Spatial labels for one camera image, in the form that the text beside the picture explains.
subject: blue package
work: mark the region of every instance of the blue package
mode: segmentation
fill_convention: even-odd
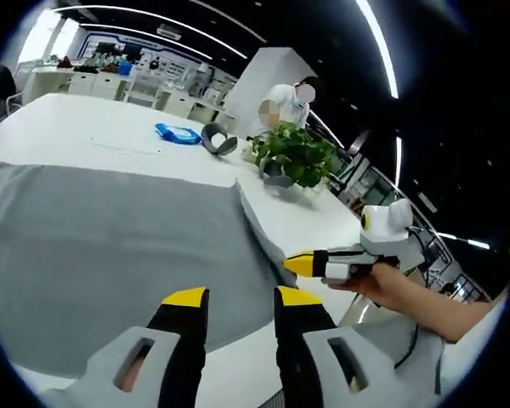
[[[167,126],[164,123],[157,123],[155,130],[164,140],[179,145],[197,145],[201,142],[199,134],[187,127]]]

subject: plant pot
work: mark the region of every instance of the plant pot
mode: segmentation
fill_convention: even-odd
[[[274,159],[265,157],[258,167],[258,176],[263,183],[268,186],[281,187],[287,189],[295,183],[292,178],[283,173],[283,167]]]

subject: human hand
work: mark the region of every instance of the human hand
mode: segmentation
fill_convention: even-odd
[[[383,307],[401,312],[409,296],[411,282],[402,273],[386,263],[374,263],[368,275],[356,276],[332,289],[351,291],[366,296]]]

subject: gray cloth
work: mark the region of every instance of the gray cloth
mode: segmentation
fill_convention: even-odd
[[[270,323],[283,278],[239,191],[0,163],[0,338],[12,361],[79,376],[165,296],[196,286],[210,289],[208,352]]]
[[[404,316],[377,323],[361,323],[353,328],[397,363],[411,345],[416,324]],[[410,356],[396,370],[397,377],[422,395],[439,394],[439,363],[444,351],[441,337],[418,329]]]

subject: window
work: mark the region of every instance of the window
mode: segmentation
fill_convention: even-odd
[[[74,37],[76,36],[78,28],[78,22],[68,19],[62,26],[62,29],[57,36],[57,41],[54,42],[53,49],[51,50],[51,55],[56,55],[59,58],[63,58],[65,55],[67,55],[68,49],[74,41]]]
[[[59,24],[60,16],[51,10],[43,10],[37,18],[36,24],[26,38],[25,45],[20,51],[19,61],[33,61],[43,57],[54,28]]]

